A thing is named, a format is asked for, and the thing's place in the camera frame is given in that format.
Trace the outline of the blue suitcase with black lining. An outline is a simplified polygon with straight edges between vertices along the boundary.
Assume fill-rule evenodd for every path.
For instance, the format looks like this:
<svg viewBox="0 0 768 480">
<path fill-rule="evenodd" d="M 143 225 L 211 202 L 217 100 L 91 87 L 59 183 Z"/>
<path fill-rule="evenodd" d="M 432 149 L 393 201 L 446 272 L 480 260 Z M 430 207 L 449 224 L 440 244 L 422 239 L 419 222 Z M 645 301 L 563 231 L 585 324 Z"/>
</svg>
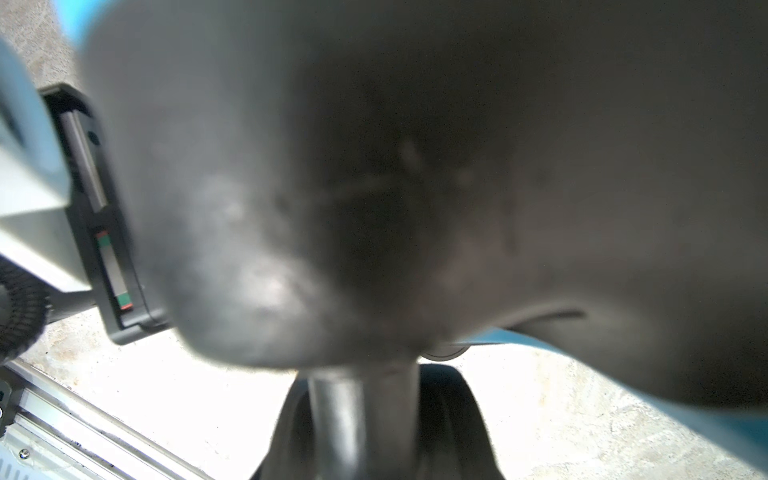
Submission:
<svg viewBox="0 0 768 480">
<path fill-rule="evenodd" d="M 55 8 L 181 338 L 301 373 L 257 478 L 499 478 L 484 337 L 766 468 L 765 2 Z"/>
</svg>

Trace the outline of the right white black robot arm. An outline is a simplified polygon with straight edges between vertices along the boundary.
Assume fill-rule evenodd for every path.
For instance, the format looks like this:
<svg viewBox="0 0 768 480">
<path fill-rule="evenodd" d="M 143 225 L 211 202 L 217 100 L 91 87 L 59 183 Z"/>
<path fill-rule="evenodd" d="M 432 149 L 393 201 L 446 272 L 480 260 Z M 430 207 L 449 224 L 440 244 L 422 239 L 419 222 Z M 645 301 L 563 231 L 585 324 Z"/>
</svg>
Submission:
<svg viewBox="0 0 768 480">
<path fill-rule="evenodd" d="M 1 47 L 1 359 L 26 352 L 47 325 L 97 309 L 126 345 L 167 330 L 140 272 L 88 98 L 37 88 Z"/>
</svg>

